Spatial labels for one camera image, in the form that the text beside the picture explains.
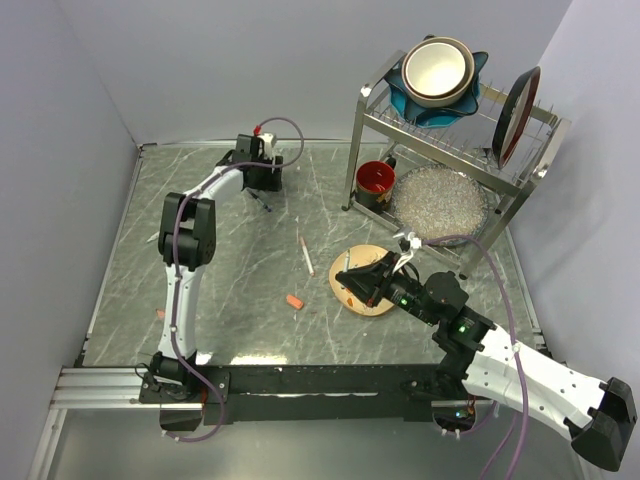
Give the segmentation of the white marker with black tip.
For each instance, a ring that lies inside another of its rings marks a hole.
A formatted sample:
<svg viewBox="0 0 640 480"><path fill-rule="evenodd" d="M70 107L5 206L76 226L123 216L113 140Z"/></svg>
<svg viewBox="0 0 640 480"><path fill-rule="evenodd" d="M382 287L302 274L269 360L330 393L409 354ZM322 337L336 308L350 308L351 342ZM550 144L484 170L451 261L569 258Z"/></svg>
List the white marker with black tip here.
<svg viewBox="0 0 640 480"><path fill-rule="evenodd" d="M347 250L345 253L344 264L343 264L343 272L348 271L350 264L350 250Z"/></svg>

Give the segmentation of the white marker with pink end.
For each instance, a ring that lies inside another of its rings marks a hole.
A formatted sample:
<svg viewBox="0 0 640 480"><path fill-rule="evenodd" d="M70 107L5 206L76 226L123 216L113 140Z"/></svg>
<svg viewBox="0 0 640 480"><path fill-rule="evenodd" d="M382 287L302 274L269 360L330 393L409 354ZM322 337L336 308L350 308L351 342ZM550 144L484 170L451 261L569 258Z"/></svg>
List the white marker with pink end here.
<svg viewBox="0 0 640 480"><path fill-rule="evenodd" d="M301 245L301 249L302 249L302 252L303 252L303 257L304 257L305 264L306 264L307 270L309 272L309 275L311 277L313 277L313 276L315 276L315 269L314 269L314 266L313 266L313 263L312 263L312 260L311 260L311 257L310 257L310 253L309 253L309 250L308 250L308 247L307 247L307 243L306 243L305 239L302 236L299 236L299 243Z"/></svg>

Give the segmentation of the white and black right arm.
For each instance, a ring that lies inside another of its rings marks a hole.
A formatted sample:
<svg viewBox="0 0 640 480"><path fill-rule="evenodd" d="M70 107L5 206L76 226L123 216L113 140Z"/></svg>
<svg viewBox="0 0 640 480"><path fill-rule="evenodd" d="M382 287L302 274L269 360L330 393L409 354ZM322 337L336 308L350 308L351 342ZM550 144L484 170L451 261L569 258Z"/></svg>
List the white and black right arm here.
<svg viewBox="0 0 640 480"><path fill-rule="evenodd" d="M399 260L388 252L370 265L338 271L335 279L368 307L386 300L434 327L432 338L445 353L437 375L445 396L467 392L501 403L555 430L591 464L620 469L638 419L627 383L584 375L513 340L467 306L469 296L453 272L419 281Z"/></svg>

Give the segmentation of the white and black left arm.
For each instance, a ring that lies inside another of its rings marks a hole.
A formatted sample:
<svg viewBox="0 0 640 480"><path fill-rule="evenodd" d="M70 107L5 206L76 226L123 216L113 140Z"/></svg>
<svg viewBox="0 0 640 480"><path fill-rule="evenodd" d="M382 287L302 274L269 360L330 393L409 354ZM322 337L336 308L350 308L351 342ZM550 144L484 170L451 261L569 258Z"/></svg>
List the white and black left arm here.
<svg viewBox="0 0 640 480"><path fill-rule="evenodd" d="M271 133L240 134L211 174L164 199L158 251L167 279L164 326L150 371L172 399L191 399L202 384L195 370L195 320L203 274L216 251L217 209L240 192L278 192L284 160Z"/></svg>

